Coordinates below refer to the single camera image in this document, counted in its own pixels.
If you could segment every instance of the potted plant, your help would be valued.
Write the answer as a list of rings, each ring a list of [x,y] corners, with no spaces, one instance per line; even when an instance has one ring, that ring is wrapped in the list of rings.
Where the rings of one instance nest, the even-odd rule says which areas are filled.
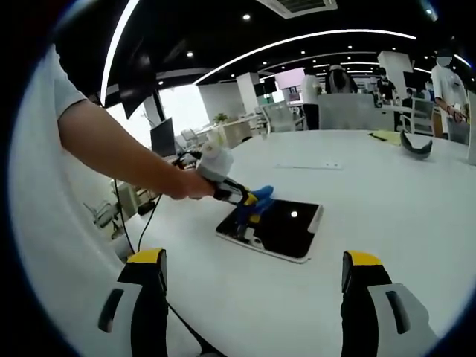
[[[223,113],[219,113],[215,116],[215,118],[213,119],[213,121],[217,124],[223,124],[225,123],[226,121],[228,120],[228,116],[226,114],[223,114]]]

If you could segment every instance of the black ceiling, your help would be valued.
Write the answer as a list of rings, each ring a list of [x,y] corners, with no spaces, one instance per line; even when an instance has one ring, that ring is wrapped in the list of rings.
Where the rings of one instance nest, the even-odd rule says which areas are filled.
[[[73,20],[57,39],[62,65],[71,80],[86,94],[100,90],[104,62],[115,26],[127,0],[89,1],[88,9]],[[156,72],[187,68],[216,68],[255,48],[307,33],[346,28],[390,30],[416,36],[417,41],[395,36],[348,33],[312,37],[286,43],[253,54],[224,68],[202,82],[217,83],[231,75],[259,71],[282,62],[304,57],[347,51],[370,51],[372,54],[349,54],[319,57],[286,65],[286,69],[330,62],[377,62],[382,50],[407,53],[415,66],[431,70],[431,55],[442,45],[451,43],[455,52],[470,62],[476,58],[467,32],[470,11],[464,1],[429,0],[337,0],[338,9],[284,19],[256,0],[140,0],[120,38],[109,85],[120,80],[128,68],[131,53],[138,44],[146,48]],[[437,21],[425,13],[432,6]],[[244,21],[242,16],[250,14]],[[188,51],[193,57],[187,57]],[[459,61],[457,71],[471,85],[472,73]],[[351,66],[368,69],[368,66]],[[274,73],[281,67],[269,69]],[[163,79],[163,86],[191,83],[201,74]]]

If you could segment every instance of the tablet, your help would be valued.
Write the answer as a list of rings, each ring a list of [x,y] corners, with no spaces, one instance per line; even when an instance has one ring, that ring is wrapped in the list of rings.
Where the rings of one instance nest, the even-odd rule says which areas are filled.
[[[236,209],[216,228],[216,234],[230,242],[294,263],[311,259],[309,252],[322,216],[322,205],[274,200],[260,217],[238,234]]]

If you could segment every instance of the yellow paper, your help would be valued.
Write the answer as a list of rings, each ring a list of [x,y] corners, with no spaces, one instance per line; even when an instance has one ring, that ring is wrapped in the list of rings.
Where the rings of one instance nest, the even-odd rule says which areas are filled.
[[[387,130],[377,130],[375,132],[372,132],[372,135],[377,137],[377,138],[385,139],[385,143],[389,143],[389,144],[395,145],[397,147],[399,147],[402,144],[402,142],[400,141],[400,133],[399,132],[389,132]]]

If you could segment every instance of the face mask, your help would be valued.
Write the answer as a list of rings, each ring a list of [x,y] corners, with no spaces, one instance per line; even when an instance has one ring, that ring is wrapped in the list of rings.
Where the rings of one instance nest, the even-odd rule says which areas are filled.
[[[437,63],[442,67],[448,67],[451,64],[452,60],[453,57],[437,57]]]

